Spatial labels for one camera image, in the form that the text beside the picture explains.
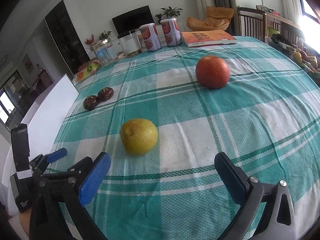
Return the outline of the wooden desk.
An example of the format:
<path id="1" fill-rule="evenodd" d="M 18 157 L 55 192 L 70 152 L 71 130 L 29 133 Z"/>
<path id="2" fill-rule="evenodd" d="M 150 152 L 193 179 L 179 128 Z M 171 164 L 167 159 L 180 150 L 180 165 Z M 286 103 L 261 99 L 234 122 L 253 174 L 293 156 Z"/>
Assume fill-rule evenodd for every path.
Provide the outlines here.
<path id="1" fill-rule="evenodd" d="M 266 12 L 265 15 L 267 25 L 274 29 L 280 28 L 282 34 L 288 34 L 289 37 L 292 35 L 294 37 L 304 38 L 304 34 L 298 24 L 269 12 Z"/>

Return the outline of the teal plaid tablecloth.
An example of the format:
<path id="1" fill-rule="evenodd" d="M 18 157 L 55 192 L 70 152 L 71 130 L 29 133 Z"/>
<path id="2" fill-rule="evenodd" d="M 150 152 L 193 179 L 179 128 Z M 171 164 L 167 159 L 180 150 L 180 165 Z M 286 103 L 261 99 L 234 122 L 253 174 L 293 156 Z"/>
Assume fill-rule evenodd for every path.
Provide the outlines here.
<path id="1" fill-rule="evenodd" d="M 229 67 L 220 89 L 196 78 L 207 55 Z M 85 98 L 105 87 L 112 98 L 85 110 Z M 217 239 L 239 209 L 214 167 L 219 152 L 263 183 L 287 182 L 297 236 L 319 218 L 319 87 L 263 42 L 163 47 L 100 68 L 76 88 L 53 145 L 68 153 L 48 171 L 110 154 L 110 171 L 86 207 L 108 239 Z M 158 130 L 156 146 L 140 156 L 127 154 L 120 137 L 136 118 Z"/>

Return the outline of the glass jar gold lid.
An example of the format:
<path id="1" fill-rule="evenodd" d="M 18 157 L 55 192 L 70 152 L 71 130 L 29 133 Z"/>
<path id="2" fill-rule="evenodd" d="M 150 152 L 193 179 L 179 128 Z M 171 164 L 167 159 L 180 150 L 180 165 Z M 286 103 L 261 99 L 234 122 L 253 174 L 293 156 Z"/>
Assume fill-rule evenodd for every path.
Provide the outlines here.
<path id="1" fill-rule="evenodd" d="M 109 38 L 98 41 L 93 46 L 93 51 L 101 66 L 106 66 L 118 59 L 116 51 Z"/>

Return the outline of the black television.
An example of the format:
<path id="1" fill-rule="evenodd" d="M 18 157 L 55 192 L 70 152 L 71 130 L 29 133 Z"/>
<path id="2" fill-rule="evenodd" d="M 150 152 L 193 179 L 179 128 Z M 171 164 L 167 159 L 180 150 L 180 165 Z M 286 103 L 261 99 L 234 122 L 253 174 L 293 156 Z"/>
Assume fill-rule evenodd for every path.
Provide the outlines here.
<path id="1" fill-rule="evenodd" d="M 139 29 L 142 25 L 154 23 L 154 20 L 150 7 L 145 5 L 112 18 L 112 22 L 118 35 L 120 35 Z"/>

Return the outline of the dark mangosteen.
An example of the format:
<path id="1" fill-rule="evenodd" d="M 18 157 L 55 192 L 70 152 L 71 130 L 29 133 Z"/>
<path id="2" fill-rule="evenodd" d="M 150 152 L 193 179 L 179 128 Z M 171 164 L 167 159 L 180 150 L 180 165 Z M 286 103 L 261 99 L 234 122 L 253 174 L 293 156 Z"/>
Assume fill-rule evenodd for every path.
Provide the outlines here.
<path id="1" fill-rule="evenodd" d="M 103 88 L 97 95 L 100 102 L 110 100 L 114 94 L 114 90 L 111 87 Z"/>
<path id="2" fill-rule="evenodd" d="M 96 95 L 90 95 L 85 98 L 83 102 L 83 107 L 85 110 L 91 111 L 93 110 L 99 103 L 99 99 Z"/>

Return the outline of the wooden chair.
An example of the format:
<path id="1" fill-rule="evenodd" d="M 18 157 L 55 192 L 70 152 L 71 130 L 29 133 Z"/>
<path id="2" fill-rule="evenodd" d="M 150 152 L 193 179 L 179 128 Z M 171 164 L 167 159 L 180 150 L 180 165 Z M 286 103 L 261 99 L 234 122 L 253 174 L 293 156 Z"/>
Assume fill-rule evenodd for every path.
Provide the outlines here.
<path id="1" fill-rule="evenodd" d="M 249 36 L 265 42 L 267 13 L 257 9 L 237 7 L 241 36 Z"/>

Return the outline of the clear jar black lid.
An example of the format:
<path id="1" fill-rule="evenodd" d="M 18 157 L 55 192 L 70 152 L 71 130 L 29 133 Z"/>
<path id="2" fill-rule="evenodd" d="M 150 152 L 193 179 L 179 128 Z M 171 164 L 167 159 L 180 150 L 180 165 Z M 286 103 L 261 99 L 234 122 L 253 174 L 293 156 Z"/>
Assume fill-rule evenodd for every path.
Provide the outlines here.
<path id="1" fill-rule="evenodd" d="M 135 30 L 118 35 L 118 40 L 126 57 L 133 57 L 142 52 L 142 46 Z"/>

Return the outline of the orange lounge chair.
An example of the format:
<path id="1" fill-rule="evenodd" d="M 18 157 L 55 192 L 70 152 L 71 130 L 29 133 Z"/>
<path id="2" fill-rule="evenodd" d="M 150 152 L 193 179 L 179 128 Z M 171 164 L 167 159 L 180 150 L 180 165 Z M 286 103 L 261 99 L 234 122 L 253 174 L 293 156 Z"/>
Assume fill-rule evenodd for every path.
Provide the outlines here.
<path id="1" fill-rule="evenodd" d="M 225 7 L 206 7 L 207 18 L 199 20 L 193 17 L 187 18 L 187 27 L 192 31 L 227 30 L 235 11 Z"/>

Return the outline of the large yellow-green citrus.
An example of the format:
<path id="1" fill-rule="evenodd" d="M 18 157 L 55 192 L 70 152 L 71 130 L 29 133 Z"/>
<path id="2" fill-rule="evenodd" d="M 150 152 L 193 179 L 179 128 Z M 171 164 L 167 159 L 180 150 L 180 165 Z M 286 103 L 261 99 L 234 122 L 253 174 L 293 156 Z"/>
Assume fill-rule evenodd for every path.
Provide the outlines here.
<path id="1" fill-rule="evenodd" d="M 120 137 L 127 154 L 140 156 L 156 146 L 158 130 L 150 120 L 136 118 L 121 126 Z"/>

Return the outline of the potted green plant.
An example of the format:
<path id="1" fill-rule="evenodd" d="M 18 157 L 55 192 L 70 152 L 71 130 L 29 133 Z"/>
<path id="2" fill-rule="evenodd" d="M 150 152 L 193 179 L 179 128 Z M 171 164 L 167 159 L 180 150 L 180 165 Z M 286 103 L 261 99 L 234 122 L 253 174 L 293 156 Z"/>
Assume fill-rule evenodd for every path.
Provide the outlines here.
<path id="1" fill-rule="evenodd" d="M 165 16 L 166 18 L 179 17 L 183 11 L 182 8 L 178 8 L 178 7 L 161 8 L 161 10 L 163 11 L 162 15 Z"/>

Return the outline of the fruit print tissue pack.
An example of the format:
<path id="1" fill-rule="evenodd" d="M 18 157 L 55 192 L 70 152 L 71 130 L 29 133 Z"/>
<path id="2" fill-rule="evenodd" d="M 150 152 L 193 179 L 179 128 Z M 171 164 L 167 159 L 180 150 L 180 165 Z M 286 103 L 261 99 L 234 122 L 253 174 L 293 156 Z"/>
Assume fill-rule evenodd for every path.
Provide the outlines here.
<path id="1" fill-rule="evenodd" d="M 76 83 L 80 83 L 90 76 L 94 75 L 99 67 L 100 62 L 97 59 L 93 59 L 81 65 L 75 75 Z"/>

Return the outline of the orange book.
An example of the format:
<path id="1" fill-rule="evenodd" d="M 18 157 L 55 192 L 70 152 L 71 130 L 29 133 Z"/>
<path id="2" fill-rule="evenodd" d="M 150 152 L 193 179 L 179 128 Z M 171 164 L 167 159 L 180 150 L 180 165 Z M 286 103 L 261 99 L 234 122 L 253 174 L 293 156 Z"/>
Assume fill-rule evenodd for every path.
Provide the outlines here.
<path id="1" fill-rule="evenodd" d="M 236 38 L 223 30 L 181 32 L 183 41 L 189 48 L 236 44 Z"/>

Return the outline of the fruit tray on side table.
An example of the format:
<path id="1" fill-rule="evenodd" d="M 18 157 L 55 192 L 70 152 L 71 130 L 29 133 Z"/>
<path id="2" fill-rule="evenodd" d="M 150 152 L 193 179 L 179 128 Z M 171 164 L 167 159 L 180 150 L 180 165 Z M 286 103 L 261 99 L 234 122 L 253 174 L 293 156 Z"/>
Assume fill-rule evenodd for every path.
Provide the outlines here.
<path id="1" fill-rule="evenodd" d="M 296 63 L 304 72 L 311 76 L 319 78 L 319 65 L 315 56 L 308 56 L 303 50 L 295 50 L 291 54 L 291 59 Z"/>

